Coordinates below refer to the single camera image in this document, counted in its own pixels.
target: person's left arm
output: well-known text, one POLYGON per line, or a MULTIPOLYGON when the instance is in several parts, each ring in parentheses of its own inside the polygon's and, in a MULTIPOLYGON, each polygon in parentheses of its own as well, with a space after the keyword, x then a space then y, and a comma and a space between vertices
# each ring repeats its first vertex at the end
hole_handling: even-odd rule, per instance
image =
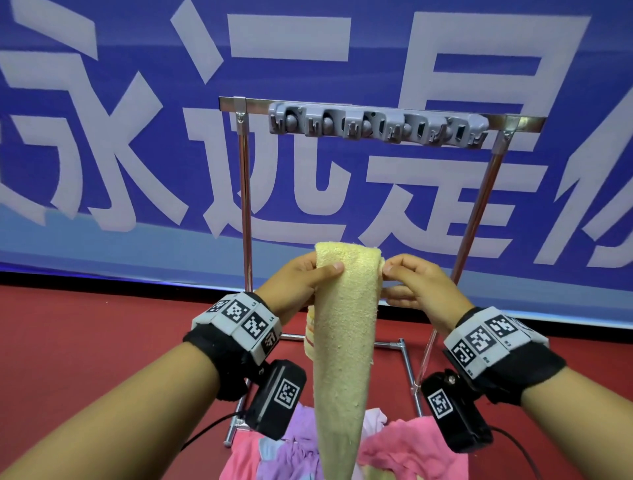
MULTIPOLYGON (((284 265, 257 294, 283 324, 342 265, 316 268, 314 252, 284 265)), ((37 443, 0 480, 158 479, 220 389, 209 358, 182 343, 37 443)))

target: wristband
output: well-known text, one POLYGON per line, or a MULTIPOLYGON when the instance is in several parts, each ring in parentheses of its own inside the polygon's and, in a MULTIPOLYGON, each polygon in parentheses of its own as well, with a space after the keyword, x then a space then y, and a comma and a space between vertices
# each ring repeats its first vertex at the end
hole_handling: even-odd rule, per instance
POLYGON ((494 307, 468 311, 444 344, 451 363, 493 403, 520 405, 526 388, 566 366, 547 337, 494 307))
POLYGON ((213 362, 220 375, 219 400, 246 394, 244 378, 259 384, 265 360, 281 338, 281 321, 254 293, 224 296, 192 321, 187 341, 213 362))

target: metal rack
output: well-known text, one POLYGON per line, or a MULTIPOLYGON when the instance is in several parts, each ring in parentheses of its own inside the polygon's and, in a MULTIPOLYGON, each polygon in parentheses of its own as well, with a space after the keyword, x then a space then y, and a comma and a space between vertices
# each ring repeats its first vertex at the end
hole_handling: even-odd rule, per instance
MULTIPOLYGON (((253 291, 253 250, 252 250, 252 232, 251 232, 251 188, 250 188, 250 166, 249 166, 249 123, 248 123, 248 114, 257 114, 257 115, 270 115, 271 121, 274 122, 274 116, 271 114, 270 107, 274 104, 279 103, 287 103, 293 105, 301 105, 309 108, 331 108, 333 106, 338 106, 340 108, 350 108, 350 109, 369 109, 369 110, 382 110, 382 111, 390 111, 392 113, 404 113, 407 112, 409 115, 417 117, 417 114, 433 114, 434 112, 428 111, 411 111, 411 110, 399 110, 399 109, 387 109, 387 108, 371 108, 371 107, 362 107, 355 106, 349 104, 323 104, 323 103, 308 103, 308 102, 285 102, 280 100, 264 100, 264 99, 253 99, 253 98, 245 98, 245 97, 220 97, 220 111, 233 112, 235 113, 237 119, 237 135, 239 138, 239 156, 240 156, 240 187, 241 187, 241 196, 242 196, 242 241, 244 246, 244 288, 246 291, 253 291)), ((451 272, 451 279, 457 284, 460 280, 461 273, 463 272, 464 266, 466 264, 466 260, 468 258, 468 253, 470 252, 470 247, 472 246, 473 240, 475 239, 475 234, 477 232, 477 227, 481 221, 481 218, 484 214, 484 210, 486 208, 486 204, 488 202, 488 198, 492 191, 492 187, 494 186, 494 181, 497 178, 497 174, 499 172, 499 168, 503 162, 503 158, 505 154, 508 152, 508 148, 510 146, 510 142, 512 141, 512 137, 516 132, 528 132, 528 133, 540 133, 543 125, 545 123, 545 117, 526 117, 523 115, 488 115, 488 114, 480 114, 484 117, 488 122, 488 130, 496 130, 497 136, 494 140, 494 144, 492 147, 492 155, 488 162, 488 166, 486 168, 486 172, 484 174, 484 178, 482 180, 481 186, 479 187, 479 192, 477 194, 477 200, 473 206, 473 210, 470 214, 470 218, 468 219, 468 224, 466 226, 466 232, 464 233, 463 239, 460 244, 460 248, 457 253, 457 258, 455 260, 455 265, 451 272)), ((356 138, 360 138, 361 129, 358 128, 352 122, 352 126, 350 127, 350 132, 357 132, 358 136, 356 138)), ((303 335, 295 335, 295 334, 283 334, 281 336, 282 340, 289 341, 303 341, 303 335)), ((418 371, 417 376, 413 376, 413 369, 411 367, 411 360, 409 359, 409 355, 406 349, 406 343, 403 338, 398 339, 396 342, 375 342, 375 348, 387 348, 391 350, 399 350, 402 353, 404 360, 404 367, 406 369, 406 373, 409 379, 409 383, 411 385, 411 395, 413 397, 413 402, 415 405, 415 410, 418 416, 422 416, 422 406, 420 403, 420 396, 418 394, 418 390, 420 388, 420 384, 424 375, 426 373, 427 367, 429 366, 430 354, 431 351, 437 341, 437 331, 433 330, 429 341, 424 350, 424 356, 422 360, 422 364, 420 366, 420 370, 418 371)), ((238 402, 235 408, 235 411, 238 412, 244 408, 244 404, 247 401, 247 396, 242 397, 238 402)), ((233 417, 231 423, 229 425, 229 431, 227 432, 226 439, 224 441, 224 446, 227 448, 231 447, 233 443, 233 438, 235 436, 235 432, 237 430, 248 430, 248 426, 237 417, 233 417)))

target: person's right hand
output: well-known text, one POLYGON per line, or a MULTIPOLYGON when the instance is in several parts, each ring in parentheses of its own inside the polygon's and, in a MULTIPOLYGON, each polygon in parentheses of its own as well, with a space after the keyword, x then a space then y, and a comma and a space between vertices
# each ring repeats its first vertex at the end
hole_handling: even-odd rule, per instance
POLYGON ((384 288, 381 298, 389 305, 418 308, 427 314, 435 329, 448 335, 473 304, 446 276, 442 269, 427 260, 403 253, 391 257, 382 269, 385 280, 402 285, 384 288))

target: forearm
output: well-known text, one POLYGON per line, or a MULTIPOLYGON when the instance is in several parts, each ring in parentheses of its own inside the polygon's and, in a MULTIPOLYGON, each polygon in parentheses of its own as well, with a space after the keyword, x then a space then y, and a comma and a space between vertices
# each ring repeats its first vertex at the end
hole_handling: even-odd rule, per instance
POLYGON ((160 478, 219 386, 209 358, 178 345, 57 428, 0 479, 160 478))
POLYGON ((633 472, 633 403, 569 368, 526 389, 522 407, 590 480, 633 472))

